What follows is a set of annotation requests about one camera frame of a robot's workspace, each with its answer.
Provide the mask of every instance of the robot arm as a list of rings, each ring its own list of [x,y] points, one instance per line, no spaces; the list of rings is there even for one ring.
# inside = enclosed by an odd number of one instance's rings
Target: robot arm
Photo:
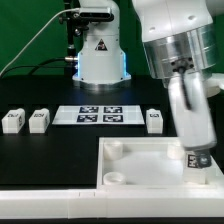
[[[168,87],[174,122],[182,145],[185,150],[195,151],[202,167],[210,166],[208,149],[215,146],[216,136],[203,81],[207,78],[204,70],[217,60],[210,13],[222,13],[224,2],[132,2],[142,23],[142,41],[151,75],[162,79],[164,86]]]
[[[108,91],[130,83],[126,55],[120,48],[120,10],[113,0],[79,0],[71,17],[73,33],[83,36],[73,82],[91,91]]]

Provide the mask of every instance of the black table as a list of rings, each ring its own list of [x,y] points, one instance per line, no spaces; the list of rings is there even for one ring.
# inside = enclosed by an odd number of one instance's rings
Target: black table
[[[210,99],[217,131],[218,145],[213,151],[223,167],[224,99]],[[95,94],[76,89],[70,79],[61,76],[18,76],[0,80],[0,119],[11,109],[26,111],[26,124],[18,135],[3,135],[0,126],[0,190],[41,190],[95,188],[97,178],[98,141],[100,137],[148,137],[145,125],[134,126],[54,126],[46,134],[29,133],[28,119],[36,109],[50,110],[51,123],[60,105],[140,105],[145,112],[159,109],[164,119],[164,137],[176,132],[169,107],[167,90],[160,80],[149,76],[133,76],[129,88]],[[212,219],[212,223],[222,223]],[[91,220],[93,223],[168,223],[167,219]],[[197,219],[171,219],[169,223],[192,223]],[[27,223],[45,223],[32,221]],[[52,220],[47,223],[61,223]],[[84,220],[63,220],[83,223]]]

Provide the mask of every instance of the circular hole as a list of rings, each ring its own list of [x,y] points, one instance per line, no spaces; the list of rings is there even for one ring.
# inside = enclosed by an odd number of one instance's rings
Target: circular hole
[[[112,147],[113,149],[116,149],[117,147],[120,147],[122,145],[122,143],[120,141],[108,141],[105,142],[106,146]]]
[[[149,29],[149,32],[151,33],[151,32],[154,32],[155,30],[156,30],[155,27],[151,27],[151,28]]]
[[[196,17],[196,16],[194,16],[194,15],[192,15],[192,16],[189,16],[189,17],[188,17],[188,19],[189,19],[189,20],[191,20],[191,21],[194,21],[194,20],[196,20],[196,19],[197,19],[197,17]]]

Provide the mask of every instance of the white block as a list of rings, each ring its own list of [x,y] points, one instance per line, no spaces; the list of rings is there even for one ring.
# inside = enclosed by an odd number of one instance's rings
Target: white block
[[[183,181],[206,184],[206,170],[198,167],[194,152],[186,152]]]
[[[150,109],[146,111],[146,125],[149,134],[163,133],[163,117],[160,110]]]
[[[48,109],[35,110],[29,119],[30,133],[45,133],[50,123],[50,113]]]
[[[25,111],[23,109],[10,110],[2,119],[4,134],[17,134],[25,124]]]

